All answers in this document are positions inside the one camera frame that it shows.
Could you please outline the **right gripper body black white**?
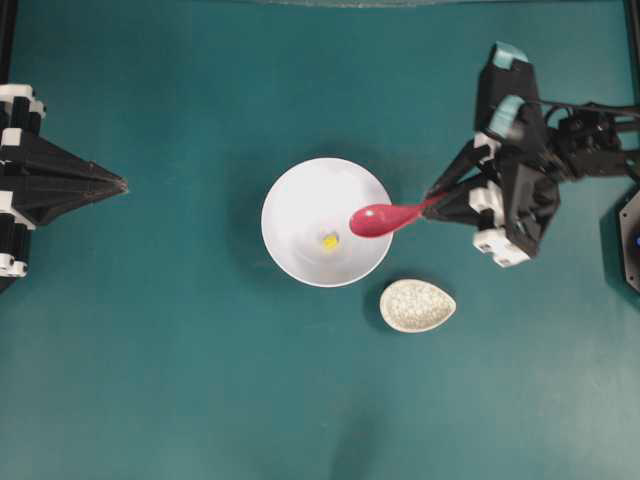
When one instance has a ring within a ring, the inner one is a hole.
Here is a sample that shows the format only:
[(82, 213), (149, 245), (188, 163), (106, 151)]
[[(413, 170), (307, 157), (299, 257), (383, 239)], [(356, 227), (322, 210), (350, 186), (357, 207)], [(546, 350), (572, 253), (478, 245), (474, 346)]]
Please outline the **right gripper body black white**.
[(536, 154), (503, 147), (483, 133), (473, 146), (489, 149), (480, 161), (487, 178), (469, 191), (469, 206), (480, 216), (474, 247), (502, 268), (534, 258), (559, 207), (558, 184), (535, 163)]

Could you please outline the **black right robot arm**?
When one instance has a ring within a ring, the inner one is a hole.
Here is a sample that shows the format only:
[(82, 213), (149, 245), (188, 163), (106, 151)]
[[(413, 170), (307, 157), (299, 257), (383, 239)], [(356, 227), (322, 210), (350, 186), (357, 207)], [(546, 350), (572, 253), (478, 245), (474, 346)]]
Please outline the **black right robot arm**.
[(586, 177), (639, 177), (639, 152), (621, 134), (636, 107), (518, 101), (500, 107), (436, 180), (422, 215), (475, 227), (473, 245), (503, 268), (537, 256), (560, 203), (559, 187)]

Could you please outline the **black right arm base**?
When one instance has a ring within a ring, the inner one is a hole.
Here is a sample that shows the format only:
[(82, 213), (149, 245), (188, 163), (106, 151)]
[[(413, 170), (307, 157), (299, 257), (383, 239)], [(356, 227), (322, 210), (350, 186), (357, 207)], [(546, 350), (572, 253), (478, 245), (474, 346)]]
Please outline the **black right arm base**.
[(639, 190), (626, 195), (617, 212), (624, 279), (639, 293)]

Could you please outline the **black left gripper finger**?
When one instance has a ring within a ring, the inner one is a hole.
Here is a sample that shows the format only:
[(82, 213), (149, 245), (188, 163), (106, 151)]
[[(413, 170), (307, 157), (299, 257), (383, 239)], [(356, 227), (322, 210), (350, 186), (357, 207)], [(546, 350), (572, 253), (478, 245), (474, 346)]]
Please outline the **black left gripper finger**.
[(127, 193), (128, 185), (124, 180), (2, 177), (1, 192), (11, 196), (7, 204), (1, 201), (1, 212), (35, 229), (73, 210)]
[(1, 136), (1, 159), (31, 170), (108, 183), (123, 184), (123, 179), (85, 161), (36, 134), (20, 128), (7, 128)]

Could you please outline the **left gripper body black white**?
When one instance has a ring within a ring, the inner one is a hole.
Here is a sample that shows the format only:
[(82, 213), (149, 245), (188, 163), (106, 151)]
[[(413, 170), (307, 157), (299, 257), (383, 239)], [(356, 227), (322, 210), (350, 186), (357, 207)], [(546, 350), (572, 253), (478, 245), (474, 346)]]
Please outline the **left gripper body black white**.
[(46, 107), (25, 84), (1, 86), (1, 275), (26, 276), (35, 224), (14, 206), (17, 187), (9, 180), (26, 170), (9, 159), (9, 148), (20, 147), (25, 132), (38, 134)]

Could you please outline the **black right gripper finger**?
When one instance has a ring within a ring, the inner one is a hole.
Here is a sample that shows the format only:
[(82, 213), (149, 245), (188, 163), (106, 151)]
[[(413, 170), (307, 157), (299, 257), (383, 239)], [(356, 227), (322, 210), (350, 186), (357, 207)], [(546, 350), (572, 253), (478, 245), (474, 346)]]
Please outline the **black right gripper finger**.
[(489, 210), (477, 212), (469, 204), (469, 194), (476, 188), (485, 188), (489, 179), (478, 174), (451, 187), (434, 205), (427, 207), (422, 216), (427, 220), (466, 224), (479, 231), (492, 229), (494, 214)]
[(427, 191), (426, 197), (433, 198), (451, 190), (461, 178), (490, 154), (491, 147), (489, 145), (475, 146), (473, 140), (468, 141)]

